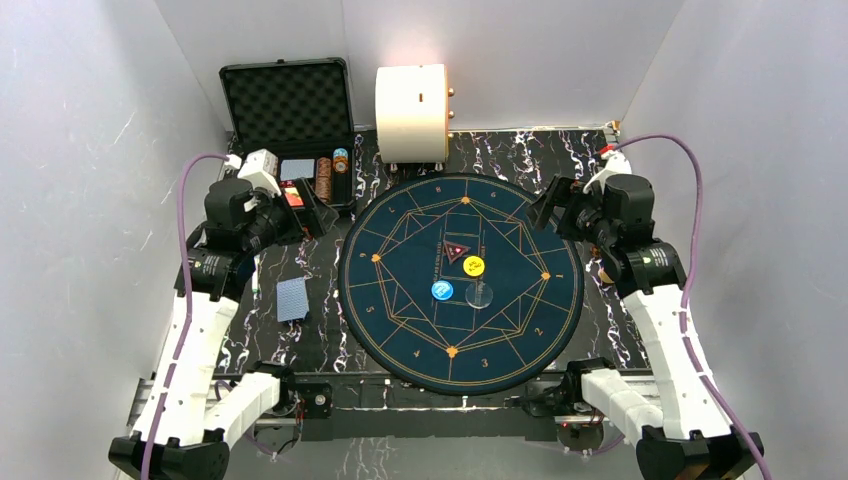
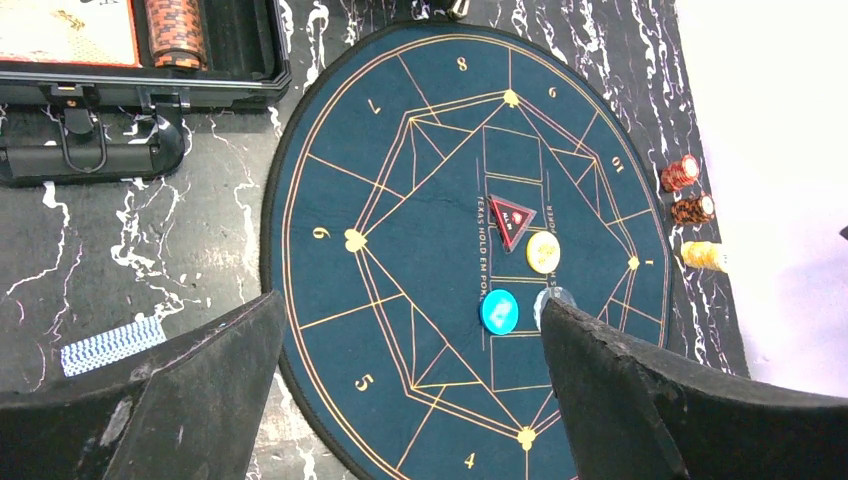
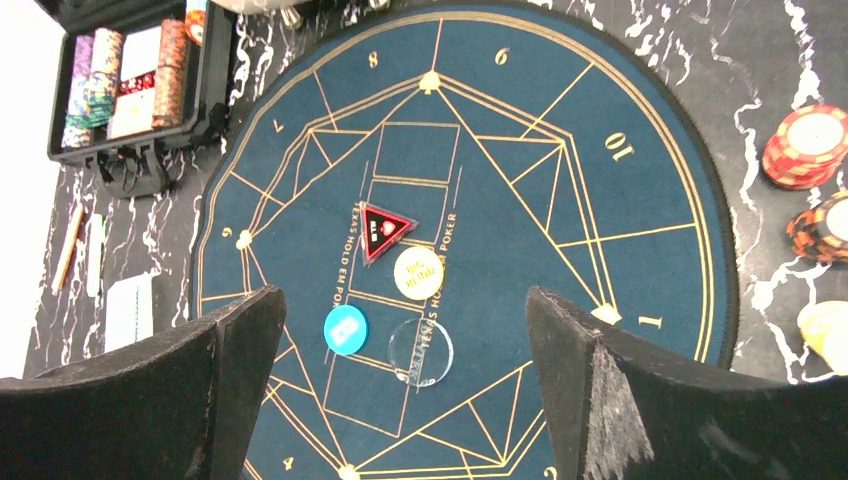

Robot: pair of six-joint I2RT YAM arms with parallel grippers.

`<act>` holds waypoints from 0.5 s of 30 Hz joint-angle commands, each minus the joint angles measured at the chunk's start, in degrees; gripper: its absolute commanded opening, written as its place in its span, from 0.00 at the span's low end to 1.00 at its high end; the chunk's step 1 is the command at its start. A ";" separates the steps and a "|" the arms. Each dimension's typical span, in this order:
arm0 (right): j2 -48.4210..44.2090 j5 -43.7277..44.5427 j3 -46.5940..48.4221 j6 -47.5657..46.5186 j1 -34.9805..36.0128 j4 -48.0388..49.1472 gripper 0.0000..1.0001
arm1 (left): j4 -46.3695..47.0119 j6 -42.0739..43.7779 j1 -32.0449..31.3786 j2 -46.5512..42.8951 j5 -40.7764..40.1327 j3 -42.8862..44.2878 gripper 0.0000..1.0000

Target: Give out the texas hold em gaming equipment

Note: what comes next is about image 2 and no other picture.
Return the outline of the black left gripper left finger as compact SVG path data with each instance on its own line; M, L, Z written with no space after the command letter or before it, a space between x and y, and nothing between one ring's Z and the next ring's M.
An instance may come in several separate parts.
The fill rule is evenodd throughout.
M242 479L285 331L271 291L102 368L1 396L5 479Z

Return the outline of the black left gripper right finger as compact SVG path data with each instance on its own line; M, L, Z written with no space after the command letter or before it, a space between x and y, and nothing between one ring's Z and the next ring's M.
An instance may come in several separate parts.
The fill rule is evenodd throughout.
M541 333L582 479L843 479L847 402L706 367L548 301Z

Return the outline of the blue small blind button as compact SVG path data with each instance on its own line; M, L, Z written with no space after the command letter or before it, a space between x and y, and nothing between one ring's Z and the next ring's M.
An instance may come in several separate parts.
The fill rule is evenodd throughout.
M493 335L507 335L517 326L520 315L514 295L504 289L488 292L479 306L479 317L484 328Z

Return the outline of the yellow big blind button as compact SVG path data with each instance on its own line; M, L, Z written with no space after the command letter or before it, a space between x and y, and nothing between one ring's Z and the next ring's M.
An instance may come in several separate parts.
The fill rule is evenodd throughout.
M534 233L527 241L525 256L535 272L547 275L554 272L561 259L561 247L557 237L549 231Z

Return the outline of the brown poker chip stack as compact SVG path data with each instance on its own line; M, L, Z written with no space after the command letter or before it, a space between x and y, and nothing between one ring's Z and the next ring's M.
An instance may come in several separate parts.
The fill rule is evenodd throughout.
M700 225L715 217L715 204L711 195L682 198L671 206L672 219L678 225Z

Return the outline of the red poker chip stack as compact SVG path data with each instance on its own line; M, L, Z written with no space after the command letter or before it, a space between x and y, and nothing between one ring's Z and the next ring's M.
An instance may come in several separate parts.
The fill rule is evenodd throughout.
M662 170L660 183L666 192L673 193L692 186L699 175L699 161L692 154L686 154Z

